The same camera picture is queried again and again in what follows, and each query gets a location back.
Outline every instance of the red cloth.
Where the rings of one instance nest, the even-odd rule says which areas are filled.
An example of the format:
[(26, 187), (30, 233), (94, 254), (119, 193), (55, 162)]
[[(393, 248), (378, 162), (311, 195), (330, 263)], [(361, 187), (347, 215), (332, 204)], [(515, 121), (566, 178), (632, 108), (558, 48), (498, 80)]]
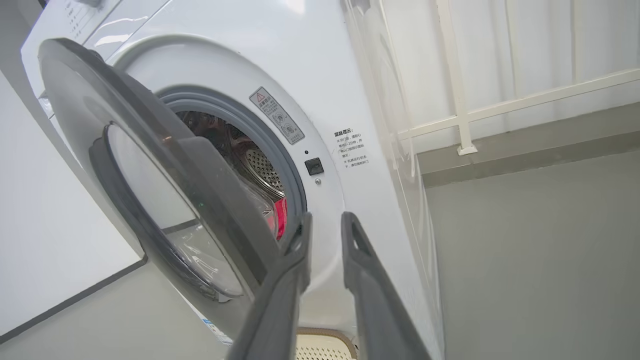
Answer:
[(287, 227), (287, 198), (284, 197), (276, 201), (274, 205), (278, 215), (278, 236), (276, 236), (276, 240), (279, 240), (284, 234), (285, 227)]

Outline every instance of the front-loading washing machine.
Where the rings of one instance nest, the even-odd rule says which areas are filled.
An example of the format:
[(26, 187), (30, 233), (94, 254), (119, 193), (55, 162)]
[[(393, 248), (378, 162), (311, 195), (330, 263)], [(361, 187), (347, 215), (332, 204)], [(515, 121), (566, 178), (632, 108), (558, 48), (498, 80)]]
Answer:
[(53, 0), (22, 57), (123, 236), (218, 334), (238, 333), (287, 219), (309, 212), (299, 323), (354, 336), (350, 211), (441, 359), (435, 245), (415, 158), (393, 136), (404, 104), (383, 19), (368, 1)]

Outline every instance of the warning sticker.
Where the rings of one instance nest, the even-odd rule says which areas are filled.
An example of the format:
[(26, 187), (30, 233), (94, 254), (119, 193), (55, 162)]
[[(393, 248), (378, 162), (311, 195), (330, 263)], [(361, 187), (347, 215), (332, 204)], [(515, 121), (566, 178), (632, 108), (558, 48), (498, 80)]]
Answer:
[(359, 167), (369, 163), (362, 134), (348, 128), (336, 131), (333, 135), (345, 168)]
[(295, 121), (263, 87), (260, 87), (253, 95), (249, 96), (249, 100), (259, 107), (269, 120), (280, 129), (289, 144), (293, 145), (304, 139), (305, 135)]

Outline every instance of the washing machine door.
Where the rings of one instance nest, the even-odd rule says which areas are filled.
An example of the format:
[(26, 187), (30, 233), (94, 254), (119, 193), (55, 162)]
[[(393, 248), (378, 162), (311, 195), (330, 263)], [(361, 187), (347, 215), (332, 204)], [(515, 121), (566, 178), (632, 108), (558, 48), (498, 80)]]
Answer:
[(222, 304), (253, 299), (278, 245), (234, 171), (149, 90), (81, 45), (46, 40), (38, 57), (71, 151), (150, 260), (204, 315), (213, 307), (211, 316), (242, 324)]

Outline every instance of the floor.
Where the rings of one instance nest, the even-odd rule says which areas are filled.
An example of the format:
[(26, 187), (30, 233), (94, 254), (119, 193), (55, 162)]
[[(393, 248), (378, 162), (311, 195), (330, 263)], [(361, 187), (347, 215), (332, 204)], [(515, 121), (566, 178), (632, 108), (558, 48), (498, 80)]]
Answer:
[(427, 198), (447, 360), (640, 357), (640, 152)]

